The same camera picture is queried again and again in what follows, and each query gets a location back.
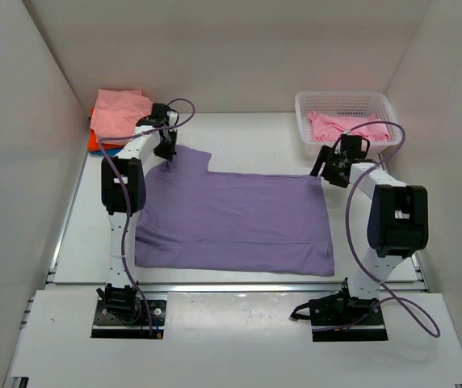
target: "pink towel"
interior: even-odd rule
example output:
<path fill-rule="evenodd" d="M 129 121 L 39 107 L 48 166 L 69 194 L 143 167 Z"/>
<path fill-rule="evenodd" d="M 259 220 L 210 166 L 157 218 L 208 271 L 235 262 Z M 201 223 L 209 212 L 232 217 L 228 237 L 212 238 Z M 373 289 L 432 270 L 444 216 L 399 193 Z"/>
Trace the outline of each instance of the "pink towel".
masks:
<path fill-rule="evenodd" d="M 141 91 L 105 91 L 99 89 L 90 127 L 97 138 L 134 134 L 137 121 L 152 111 L 152 101 Z M 126 141 L 111 141 L 125 144 Z"/>
<path fill-rule="evenodd" d="M 341 133 L 356 125 L 367 123 L 368 121 L 377 121 L 373 113 L 369 117 L 352 117 L 352 116 L 328 116 L 324 113 L 310 111 L 309 120 L 312 123 L 313 140 L 319 142 L 336 141 Z M 369 141 L 387 141 L 391 140 L 385 124 L 370 124 L 365 127 L 356 129 L 352 132 L 354 135 L 361 135 Z"/>

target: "fabric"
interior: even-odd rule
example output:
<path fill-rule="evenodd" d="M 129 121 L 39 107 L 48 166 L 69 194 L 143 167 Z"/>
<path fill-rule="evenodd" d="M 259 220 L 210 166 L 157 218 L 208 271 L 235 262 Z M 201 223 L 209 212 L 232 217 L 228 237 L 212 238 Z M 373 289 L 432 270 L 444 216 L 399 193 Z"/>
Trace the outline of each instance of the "fabric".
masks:
<path fill-rule="evenodd" d="M 211 154 L 176 151 L 145 177 L 137 266 L 334 274 L 320 179 L 211 172 Z"/>
<path fill-rule="evenodd" d="M 93 116 L 93 111 L 94 111 L 94 108 L 91 108 L 89 110 L 91 116 Z M 117 145 L 117 144 L 106 143 L 103 146 L 103 148 L 106 150 L 115 150 L 115 149 L 121 150 L 122 146 Z M 96 141 L 95 131 L 91 128 L 89 128 L 89 138 L 87 139 L 87 150 L 91 152 L 92 154 L 102 154 L 102 152 L 100 152 L 99 144 Z"/>
<path fill-rule="evenodd" d="M 107 155 L 116 156 L 121 151 L 121 148 L 114 148 L 112 150 L 106 150 Z M 91 151 L 91 155 L 103 156 L 102 151 Z"/>
<path fill-rule="evenodd" d="M 309 120 L 312 123 L 313 140 L 319 142 L 336 141 L 341 133 L 356 125 L 367 123 L 368 121 L 379 120 L 373 113 L 369 117 L 353 116 L 328 116 L 324 113 L 310 111 Z M 385 124 L 370 124 L 365 127 L 356 129 L 352 132 L 354 135 L 361 135 L 369 141 L 387 141 L 391 140 L 391 135 Z"/>
<path fill-rule="evenodd" d="M 141 91 L 105 91 L 99 89 L 94 104 L 91 128 L 97 138 L 124 137 L 134 134 L 136 123 L 152 111 L 152 101 Z M 114 141 L 125 144 L 127 141 Z"/>

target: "purple cloth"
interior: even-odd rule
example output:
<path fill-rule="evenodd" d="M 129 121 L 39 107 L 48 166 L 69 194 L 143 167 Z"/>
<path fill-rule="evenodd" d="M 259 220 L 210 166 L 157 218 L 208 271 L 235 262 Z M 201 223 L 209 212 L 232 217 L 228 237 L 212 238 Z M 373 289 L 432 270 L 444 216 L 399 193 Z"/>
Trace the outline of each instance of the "purple cloth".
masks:
<path fill-rule="evenodd" d="M 137 266 L 334 274 L 320 179 L 211 172 L 210 153 L 176 150 L 145 177 Z"/>

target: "white platform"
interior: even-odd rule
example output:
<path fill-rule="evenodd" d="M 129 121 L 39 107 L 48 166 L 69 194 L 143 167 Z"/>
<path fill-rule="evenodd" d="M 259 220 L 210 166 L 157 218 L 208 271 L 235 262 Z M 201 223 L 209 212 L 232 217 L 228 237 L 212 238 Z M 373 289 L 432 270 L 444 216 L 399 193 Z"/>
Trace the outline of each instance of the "white platform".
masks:
<path fill-rule="evenodd" d="M 406 294 L 437 320 L 440 339 L 389 303 L 389 341 L 378 343 L 312 343 L 309 323 L 288 316 L 318 296 L 170 293 L 165 338 L 158 341 L 91 339 L 94 290 L 40 291 L 11 375 L 29 377 L 28 388 L 462 384 L 462 350 L 442 295 Z"/>
<path fill-rule="evenodd" d="M 178 143 L 209 151 L 211 171 L 259 174 L 307 175 L 315 163 L 303 151 L 294 113 L 197 114 L 178 131 Z M 100 200 L 101 157 L 90 155 L 78 189 L 73 212 L 61 249 L 55 282 L 102 284 L 109 274 L 110 228 Z M 151 156 L 149 168 L 162 162 Z M 170 268 L 138 268 L 142 283 L 230 283 L 230 282 L 340 282 L 355 270 L 355 262 L 346 242 L 344 209 L 348 189 L 323 183 L 334 244 L 335 275 L 301 276 L 262 272 L 226 272 Z M 366 227 L 370 200 L 355 194 L 351 207 L 351 229 L 357 251 L 368 247 Z M 417 280 L 410 259 L 400 264 L 389 281 Z"/>

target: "white plastic basket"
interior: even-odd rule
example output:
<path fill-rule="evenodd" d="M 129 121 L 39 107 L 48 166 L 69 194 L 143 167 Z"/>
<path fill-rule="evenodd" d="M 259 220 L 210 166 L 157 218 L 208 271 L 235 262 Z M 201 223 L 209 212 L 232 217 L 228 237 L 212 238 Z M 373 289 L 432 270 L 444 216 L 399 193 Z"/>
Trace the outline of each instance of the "white plastic basket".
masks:
<path fill-rule="evenodd" d="M 297 126 L 304 142 L 304 150 L 316 156 L 322 146 L 332 146 L 333 142 L 313 140 L 312 124 L 308 118 L 310 111 L 330 116 L 369 117 L 373 112 L 380 120 L 398 123 L 393 107 L 387 97 L 372 91 L 301 91 L 296 95 Z M 378 154 L 383 149 L 398 144 L 401 133 L 398 128 L 387 126 L 391 139 L 371 143 L 369 154 Z"/>

